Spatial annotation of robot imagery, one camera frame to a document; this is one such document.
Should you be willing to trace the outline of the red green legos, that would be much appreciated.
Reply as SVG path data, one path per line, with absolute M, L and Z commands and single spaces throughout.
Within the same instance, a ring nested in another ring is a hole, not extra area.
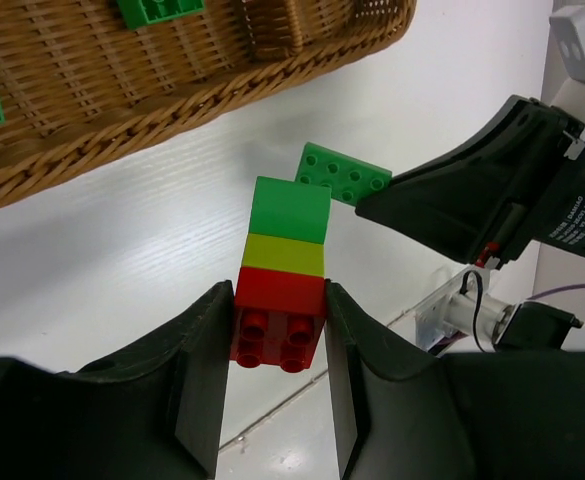
M 308 369 L 327 315 L 331 192 L 260 176 L 234 295 L 230 357 L 244 368 Z

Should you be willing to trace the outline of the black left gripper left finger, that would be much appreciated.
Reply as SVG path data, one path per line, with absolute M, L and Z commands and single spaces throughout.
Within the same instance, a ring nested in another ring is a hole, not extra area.
M 80 370 L 0 357 L 0 479 L 211 479 L 233 289 Z

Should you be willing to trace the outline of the dark green square lego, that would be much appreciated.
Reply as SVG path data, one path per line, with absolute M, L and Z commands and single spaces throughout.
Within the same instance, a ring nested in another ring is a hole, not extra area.
M 204 9 L 203 0 L 118 0 L 117 5 L 129 29 L 171 21 Z

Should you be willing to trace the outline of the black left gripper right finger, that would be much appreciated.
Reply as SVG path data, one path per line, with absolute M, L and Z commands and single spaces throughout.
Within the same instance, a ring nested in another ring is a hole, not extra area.
M 344 479 L 585 479 L 585 352 L 435 357 L 326 286 Z

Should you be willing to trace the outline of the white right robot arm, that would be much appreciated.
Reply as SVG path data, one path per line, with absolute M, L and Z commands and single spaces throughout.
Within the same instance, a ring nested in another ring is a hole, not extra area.
M 420 312 L 434 337 L 419 346 L 432 353 L 460 334 L 480 349 L 558 349 L 582 325 L 532 300 L 492 300 L 481 277 L 535 241 L 585 258 L 585 1 L 549 23 L 567 71 L 552 103 L 510 97 L 461 146 L 356 205 L 359 217 L 466 265 L 460 286 Z

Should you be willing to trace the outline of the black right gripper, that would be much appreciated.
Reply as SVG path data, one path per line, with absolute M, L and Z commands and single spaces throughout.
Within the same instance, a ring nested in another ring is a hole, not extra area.
M 584 127 L 559 107 L 512 95 L 469 140 L 393 177 L 355 213 L 488 269 L 532 241 L 585 258 L 585 142 L 570 146 Z

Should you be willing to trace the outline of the dark green lego plate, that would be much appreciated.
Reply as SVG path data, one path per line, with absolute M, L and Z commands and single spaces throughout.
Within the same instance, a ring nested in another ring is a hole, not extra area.
M 392 172 L 354 157 L 306 143 L 295 181 L 331 189 L 331 197 L 356 206 L 362 199 L 388 187 Z

